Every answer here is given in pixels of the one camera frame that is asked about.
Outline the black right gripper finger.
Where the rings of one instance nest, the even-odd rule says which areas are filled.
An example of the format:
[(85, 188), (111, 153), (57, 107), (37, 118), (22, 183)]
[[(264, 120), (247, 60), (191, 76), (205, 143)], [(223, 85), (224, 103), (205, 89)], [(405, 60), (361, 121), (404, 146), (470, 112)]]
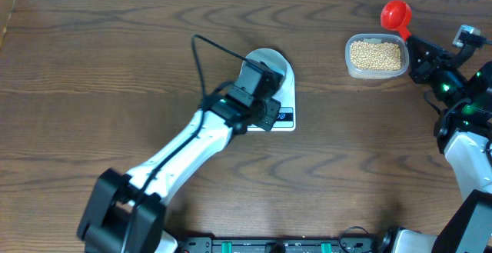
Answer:
[(449, 59), (450, 52), (432, 42), (426, 41), (416, 35), (411, 35), (406, 41), (410, 58), (441, 58)]
[(422, 52), (417, 45), (407, 45), (409, 61), (410, 61), (410, 72), (409, 76), (414, 82), (422, 82), (424, 78), (424, 73), (421, 70), (422, 62)]

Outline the red plastic measuring scoop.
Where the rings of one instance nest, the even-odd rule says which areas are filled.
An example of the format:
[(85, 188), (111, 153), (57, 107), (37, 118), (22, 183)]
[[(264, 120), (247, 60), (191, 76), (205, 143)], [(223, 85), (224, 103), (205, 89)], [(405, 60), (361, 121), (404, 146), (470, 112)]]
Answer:
[(411, 36), (408, 30), (412, 18), (411, 7), (403, 0), (388, 2), (381, 11), (381, 26), (387, 30), (397, 32), (404, 40)]

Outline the grey round bowl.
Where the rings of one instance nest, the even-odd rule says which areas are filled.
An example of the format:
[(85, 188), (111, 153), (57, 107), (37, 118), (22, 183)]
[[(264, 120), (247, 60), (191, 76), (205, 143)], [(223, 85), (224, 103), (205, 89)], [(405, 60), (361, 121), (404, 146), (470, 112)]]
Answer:
[(264, 62), (269, 68), (282, 70), (284, 79), (281, 83), (282, 89), (291, 89), (294, 86), (294, 71), (291, 63), (278, 51), (272, 48), (259, 48), (246, 55), (246, 59), (256, 62)]

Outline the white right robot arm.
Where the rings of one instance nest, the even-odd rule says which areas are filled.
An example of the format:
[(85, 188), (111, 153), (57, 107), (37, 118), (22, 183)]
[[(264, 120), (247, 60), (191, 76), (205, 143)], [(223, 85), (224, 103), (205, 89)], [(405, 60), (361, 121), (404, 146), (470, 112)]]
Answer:
[(462, 205), (435, 239), (416, 234), (402, 236), (394, 249), (407, 246), (425, 252), (489, 252), (491, 237), (491, 63), (471, 78), (459, 68), (486, 39), (462, 34), (460, 51), (453, 54), (438, 45), (411, 35), (406, 40), (410, 77), (430, 86), (445, 107), (439, 110), (434, 137), (439, 152), (453, 169), (463, 198)]

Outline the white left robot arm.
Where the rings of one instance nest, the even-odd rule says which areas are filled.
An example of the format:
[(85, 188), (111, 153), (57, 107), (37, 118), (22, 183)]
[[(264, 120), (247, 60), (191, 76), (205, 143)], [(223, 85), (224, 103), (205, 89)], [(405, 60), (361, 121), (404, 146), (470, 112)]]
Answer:
[(163, 149), (124, 174), (103, 172), (95, 183), (77, 236), (90, 252), (173, 252), (166, 209), (181, 186), (248, 127), (270, 131), (280, 96), (292, 86), (291, 65), (246, 58), (238, 78), (205, 95), (188, 125)]

